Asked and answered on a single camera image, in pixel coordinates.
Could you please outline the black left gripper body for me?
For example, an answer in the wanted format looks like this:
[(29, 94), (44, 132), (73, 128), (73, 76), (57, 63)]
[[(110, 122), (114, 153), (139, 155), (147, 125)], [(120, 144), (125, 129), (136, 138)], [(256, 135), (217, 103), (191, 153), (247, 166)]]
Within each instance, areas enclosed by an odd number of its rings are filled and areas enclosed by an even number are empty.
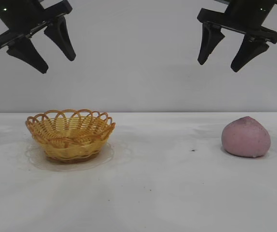
[(48, 8), (44, 8), (39, 0), (0, 0), (0, 20), (8, 28), (0, 35), (0, 49), (17, 38), (36, 33), (71, 11), (72, 6), (67, 0)]

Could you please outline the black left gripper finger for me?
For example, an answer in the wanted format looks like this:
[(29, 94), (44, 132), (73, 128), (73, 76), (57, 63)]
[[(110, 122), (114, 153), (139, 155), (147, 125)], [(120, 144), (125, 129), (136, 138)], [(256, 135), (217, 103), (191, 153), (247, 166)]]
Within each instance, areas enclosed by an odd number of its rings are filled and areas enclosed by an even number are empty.
[(24, 61), (42, 74), (45, 74), (49, 68), (30, 39), (21, 38), (14, 44), (8, 45), (7, 54)]
[(69, 38), (64, 16), (58, 17), (48, 25), (44, 34), (57, 45), (69, 61), (75, 60), (76, 54)]

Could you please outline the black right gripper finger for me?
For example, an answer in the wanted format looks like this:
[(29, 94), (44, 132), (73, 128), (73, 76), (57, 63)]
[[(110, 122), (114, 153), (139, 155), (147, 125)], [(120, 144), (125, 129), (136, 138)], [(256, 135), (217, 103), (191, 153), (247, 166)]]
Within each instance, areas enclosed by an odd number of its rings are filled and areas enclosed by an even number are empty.
[(202, 24), (202, 41), (198, 55), (198, 62), (203, 65), (219, 42), (225, 37), (221, 27), (209, 22)]
[(266, 43), (266, 40), (245, 35), (242, 44), (231, 63), (231, 69), (234, 72), (238, 72), (252, 59), (266, 52), (268, 48), (269, 45)]

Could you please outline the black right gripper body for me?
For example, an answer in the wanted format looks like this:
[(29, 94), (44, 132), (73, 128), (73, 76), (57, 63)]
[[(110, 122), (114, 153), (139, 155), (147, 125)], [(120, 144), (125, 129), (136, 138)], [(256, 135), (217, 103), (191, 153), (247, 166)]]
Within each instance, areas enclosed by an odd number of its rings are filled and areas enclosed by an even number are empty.
[(201, 23), (276, 44), (277, 32), (262, 26), (275, 3), (274, 0), (231, 0), (225, 12), (202, 8), (197, 19)]

